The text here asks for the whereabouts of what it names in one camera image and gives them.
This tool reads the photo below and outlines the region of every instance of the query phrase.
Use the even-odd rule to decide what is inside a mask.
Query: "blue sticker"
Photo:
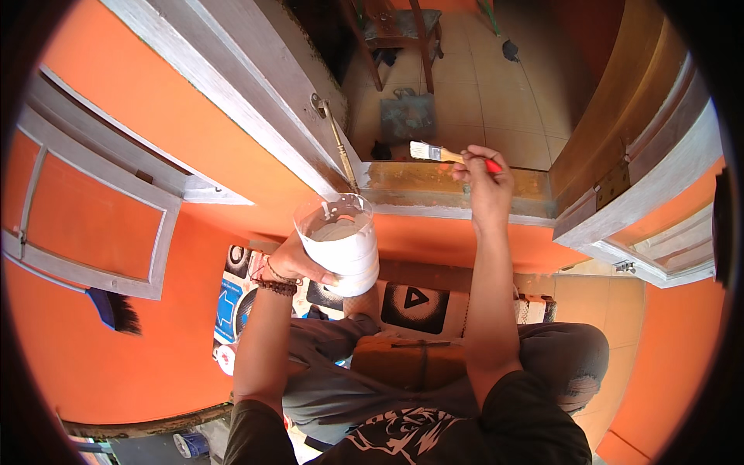
[[[217,301],[217,319],[214,322],[214,330],[230,344],[235,342],[235,316],[237,302],[243,295],[243,288],[226,279],[222,279]]]

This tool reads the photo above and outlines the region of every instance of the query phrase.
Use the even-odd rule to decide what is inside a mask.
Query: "window frame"
[[[20,229],[17,233],[2,229],[3,252],[38,270],[75,283],[118,294],[160,300],[168,250],[182,199],[139,179],[89,150],[28,105],[21,112],[17,128],[38,144],[40,149],[26,191]],[[98,136],[99,140],[105,140],[109,135],[102,133]],[[44,160],[50,155],[105,186],[161,212],[147,278],[134,278],[89,266],[28,241],[26,230],[33,195]]]

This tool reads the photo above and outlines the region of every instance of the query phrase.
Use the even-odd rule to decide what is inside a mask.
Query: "black t-shirt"
[[[266,404],[235,405],[226,465],[296,464],[282,419]],[[367,420],[313,465],[591,464],[584,431],[526,371],[488,393],[477,419],[433,408],[387,411]]]

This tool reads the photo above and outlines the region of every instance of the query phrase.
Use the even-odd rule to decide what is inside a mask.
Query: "bracelet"
[[[295,285],[302,284],[302,280],[301,279],[285,278],[284,276],[282,276],[279,273],[277,273],[276,270],[274,269],[274,267],[269,262],[269,259],[268,258],[266,259],[266,265],[269,267],[269,270],[272,272],[272,275],[274,275],[274,277],[277,278],[278,280],[283,281],[283,282],[285,282],[287,284],[295,284]]]
[[[276,292],[279,295],[292,297],[294,294],[297,294],[297,284],[278,283],[276,281],[264,280],[258,280],[257,282],[260,289],[268,289],[272,292]]]

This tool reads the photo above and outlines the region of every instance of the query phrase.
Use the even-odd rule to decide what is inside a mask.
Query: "person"
[[[452,177],[470,184],[477,240],[464,332],[467,376],[411,393],[334,365],[379,330],[375,292],[340,321],[290,318],[292,280],[334,284],[294,233],[270,257],[234,370],[225,464],[296,464],[283,412],[329,449],[312,464],[590,464],[571,414],[598,392],[609,346],[593,326],[518,326],[507,225],[513,177],[500,153],[468,146]],[[484,159],[503,170],[488,173]]]

